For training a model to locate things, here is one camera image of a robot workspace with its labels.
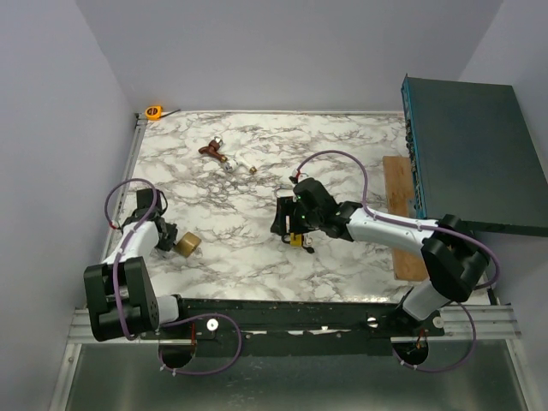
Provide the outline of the yellow black padlock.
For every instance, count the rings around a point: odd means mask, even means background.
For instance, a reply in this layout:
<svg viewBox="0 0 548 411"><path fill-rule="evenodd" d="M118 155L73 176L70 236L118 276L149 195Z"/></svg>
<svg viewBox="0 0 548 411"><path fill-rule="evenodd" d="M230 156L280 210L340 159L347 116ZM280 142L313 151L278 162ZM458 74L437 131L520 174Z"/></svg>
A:
<svg viewBox="0 0 548 411"><path fill-rule="evenodd" d="M299 247L307 253L315 253L313 248L313 239L309 234L290 233L282 237L282 243L288 244L291 247Z"/></svg>

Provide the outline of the small brass padlock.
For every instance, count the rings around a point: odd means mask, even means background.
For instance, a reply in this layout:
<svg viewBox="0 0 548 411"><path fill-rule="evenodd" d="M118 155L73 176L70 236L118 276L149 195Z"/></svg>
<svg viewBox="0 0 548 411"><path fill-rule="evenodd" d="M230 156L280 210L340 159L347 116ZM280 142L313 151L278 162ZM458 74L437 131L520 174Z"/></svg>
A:
<svg viewBox="0 0 548 411"><path fill-rule="evenodd" d="M156 249L166 253L174 252L187 258L198 248L201 242L202 240L197 235L187 232L180 239L168 237L160 240Z"/></svg>

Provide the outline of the long-shackle brass padlock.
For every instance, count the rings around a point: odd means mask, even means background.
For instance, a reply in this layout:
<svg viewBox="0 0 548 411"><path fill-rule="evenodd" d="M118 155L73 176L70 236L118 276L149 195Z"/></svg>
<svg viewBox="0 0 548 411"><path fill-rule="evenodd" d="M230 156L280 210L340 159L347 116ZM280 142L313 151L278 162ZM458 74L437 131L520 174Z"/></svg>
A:
<svg viewBox="0 0 548 411"><path fill-rule="evenodd" d="M293 185L282 184L274 188L274 195L276 198L293 197Z"/></svg>

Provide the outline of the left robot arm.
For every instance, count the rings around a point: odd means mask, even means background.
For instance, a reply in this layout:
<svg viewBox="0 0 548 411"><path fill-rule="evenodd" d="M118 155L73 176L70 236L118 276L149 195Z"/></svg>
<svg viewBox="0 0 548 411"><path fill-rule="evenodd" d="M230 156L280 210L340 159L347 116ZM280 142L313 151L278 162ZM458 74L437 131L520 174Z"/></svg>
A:
<svg viewBox="0 0 548 411"><path fill-rule="evenodd" d="M163 214L167 200L158 189L137 191L137 206L122 225L115 250L84 271L86 302L92 334L99 342L137 337L159 327L169 337L183 337L190 318L173 295L155 296L146 259L153 250L169 252L177 227Z"/></svg>

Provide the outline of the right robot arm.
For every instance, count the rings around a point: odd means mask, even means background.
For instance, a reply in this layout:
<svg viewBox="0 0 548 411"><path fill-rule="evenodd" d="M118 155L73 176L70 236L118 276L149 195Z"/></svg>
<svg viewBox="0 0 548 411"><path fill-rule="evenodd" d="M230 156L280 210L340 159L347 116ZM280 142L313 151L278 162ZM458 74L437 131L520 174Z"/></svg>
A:
<svg viewBox="0 0 548 411"><path fill-rule="evenodd" d="M284 243L321 231L332 239L374 242L422 258L427 278L402 298L396 329L415 334L426 319L451 302L465 302L478 288L491 258L458 217L419 220L373 211L353 201L336 201L313 178L297 183L290 196L277 198L271 233Z"/></svg>

